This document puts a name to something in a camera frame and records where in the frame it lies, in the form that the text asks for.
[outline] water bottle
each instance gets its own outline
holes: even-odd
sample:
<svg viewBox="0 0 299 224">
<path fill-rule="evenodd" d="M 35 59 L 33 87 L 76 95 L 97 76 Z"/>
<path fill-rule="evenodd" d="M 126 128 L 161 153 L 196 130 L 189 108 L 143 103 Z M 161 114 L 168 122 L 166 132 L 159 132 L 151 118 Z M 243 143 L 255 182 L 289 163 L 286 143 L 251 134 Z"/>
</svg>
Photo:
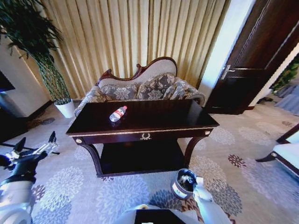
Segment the water bottle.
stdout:
<svg viewBox="0 0 299 224">
<path fill-rule="evenodd" d="M 123 106 L 118 108 L 116 111 L 113 112 L 113 114 L 110 115 L 110 120 L 112 122 L 118 121 L 126 112 L 127 106 Z"/>
</svg>

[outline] sofa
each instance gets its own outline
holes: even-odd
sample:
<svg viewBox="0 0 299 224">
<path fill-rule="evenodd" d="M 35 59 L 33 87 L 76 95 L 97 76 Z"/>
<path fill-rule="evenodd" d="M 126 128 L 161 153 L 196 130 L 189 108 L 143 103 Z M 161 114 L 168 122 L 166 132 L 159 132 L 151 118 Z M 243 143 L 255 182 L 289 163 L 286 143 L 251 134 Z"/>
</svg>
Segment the sofa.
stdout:
<svg viewBox="0 0 299 224">
<path fill-rule="evenodd" d="M 137 64 L 137 72 L 130 78 L 118 78 L 107 70 L 83 98 L 74 114 L 78 116 L 87 103 L 194 99 L 199 105 L 205 96 L 186 81 L 177 77 L 177 64 L 171 57 L 160 57 L 147 66 Z"/>
</svg>

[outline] floor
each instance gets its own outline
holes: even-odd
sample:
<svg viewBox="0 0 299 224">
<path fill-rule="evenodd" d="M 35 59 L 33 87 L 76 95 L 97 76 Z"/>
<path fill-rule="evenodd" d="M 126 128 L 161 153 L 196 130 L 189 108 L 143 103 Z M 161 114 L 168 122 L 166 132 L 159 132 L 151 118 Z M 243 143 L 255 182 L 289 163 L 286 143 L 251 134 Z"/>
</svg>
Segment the floor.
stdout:
<svg viewBox="0 0 299 224">
<path fill-rule="evenodd" d="M 299 224 L 299 180 L 277 161 L 257 163 L 277 143 L 275 140 L 299 117 L 273 107 L 256 105 L 241 115 L 214 114 L 220 126 L 200 141 L 190 169 L 205 179 L 214 200 L 237 224 Z M 51 105 L 29 124 L 26 146 L 38 147 L 53 130 L 60 155 L 51 155 L 37 168 L 34 185 L 35 224 L 109 224 L 123 211 L 141 203 L 181 211 L 196 210 L 194 200 L 176 199 L 170 190 L 175 172 L 96 178 L 90 155 L 65 135 L 72 119 Z M 189 139 L 179 139 L 183 151 Z M 102 145 L 96 145 L 101 152 Z M 0 153 L 8 151 L 0 147 Z M 3 180 L 9 175 L 0 171 Z"/>
</svg>

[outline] table drawer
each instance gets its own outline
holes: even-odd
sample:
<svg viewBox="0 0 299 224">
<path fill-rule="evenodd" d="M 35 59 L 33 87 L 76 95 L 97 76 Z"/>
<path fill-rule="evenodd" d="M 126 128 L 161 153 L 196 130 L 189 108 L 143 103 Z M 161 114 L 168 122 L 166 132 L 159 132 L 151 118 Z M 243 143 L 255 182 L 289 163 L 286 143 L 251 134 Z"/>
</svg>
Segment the table drawer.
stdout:
<svg viewBox="0 0 299 224">
<path fill-rule="evenodd" d="M 168 131 L 147 131 L 147 132 L 127 132 L 118 134 L 97 134 L 88 136 L 73 137 L 78 145 L 113 143 L 126 141 L 147 141 L 160 139 L 177 139 L 187 137 L 208 136 L 212 128 L 190 129 L 190 130 L 168 130 Z"/>
</svg>

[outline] white flower pot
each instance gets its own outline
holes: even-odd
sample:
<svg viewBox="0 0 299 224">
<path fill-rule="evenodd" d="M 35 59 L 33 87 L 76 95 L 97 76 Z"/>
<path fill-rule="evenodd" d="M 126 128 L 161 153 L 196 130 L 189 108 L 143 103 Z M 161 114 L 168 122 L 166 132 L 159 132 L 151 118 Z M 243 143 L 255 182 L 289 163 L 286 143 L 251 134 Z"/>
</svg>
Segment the white flower pot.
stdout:
<svg viewBox="0 0 299 224">
<path fill-rule="evenodd" d="M 63 104 L 63 105 L 55 105 L 58 110 L 66 117 L 66 118 L 71 118 L 74 116 L 74 110 L 75 110 L 75 106 L 74 106 L 74 102 L 71 99 L 71 101 L 67 104 Z"/>
</svg>

